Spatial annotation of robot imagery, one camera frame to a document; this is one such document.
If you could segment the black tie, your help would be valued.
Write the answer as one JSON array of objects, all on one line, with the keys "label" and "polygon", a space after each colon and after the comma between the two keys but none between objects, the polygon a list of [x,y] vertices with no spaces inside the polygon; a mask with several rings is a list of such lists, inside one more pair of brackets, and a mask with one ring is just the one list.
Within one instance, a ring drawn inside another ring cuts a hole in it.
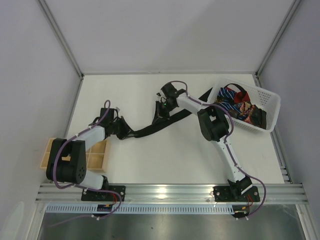
[{"label": "black tie", "polygon": [[175,99],[177,102],[178,107],[172,110],[169,115],[166,115],[166,120],[156,123],[156,124],[150,124],[140,130],[133,130],[135,132],[135,137],[134,138],[143,138],[147,137],[150,135],[153,135],[168,126],[179,122],[186,117],[196,114],[199,110],[197,109],[196,111],[191,111],[191,107],[185,107],[182,106],[181,103],[183,100],[187,100],[188,103],[191,102],[189,99],[190,95],[187,91],[187,89],[180,89],[177,90],[172,84],[168,83],[165,86],[161,88],[162,93],[164,94],[165,99]]}]

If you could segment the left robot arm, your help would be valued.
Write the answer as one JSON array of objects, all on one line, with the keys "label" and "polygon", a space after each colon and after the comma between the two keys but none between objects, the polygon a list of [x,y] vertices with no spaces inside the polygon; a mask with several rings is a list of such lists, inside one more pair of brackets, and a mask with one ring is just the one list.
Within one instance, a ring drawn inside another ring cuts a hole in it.
[{"label": "left robot arm", "polygon": [[112,135],[120,140],[133,135],[133,130],[118,113],[116,108],[103,107],[100,116],[85,130],[70,139],[55,138],[51,144],[46,178],[59,189],[65,188],[60,183],[68,183],[68,187],[108,190],[108,178],[87,169],[87,151]]}]

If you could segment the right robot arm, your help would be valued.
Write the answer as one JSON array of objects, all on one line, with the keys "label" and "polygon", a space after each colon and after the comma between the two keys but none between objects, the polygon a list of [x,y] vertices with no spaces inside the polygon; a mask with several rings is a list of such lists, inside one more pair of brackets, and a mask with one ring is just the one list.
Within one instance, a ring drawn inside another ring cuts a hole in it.
[{"label": "right robot arm", "polygon": [[176,89],[172,82],[166,83],[157,94],[154,123],[170,120],[170,112],[182,108],[197,116],[202,136],[217,149],[225,167],[231,196],[240,200],[253,187],[252,180],[237,162],[228,137],[234,124],[228,122],[229,114],[219,105],[194,98],[188,89]]}]

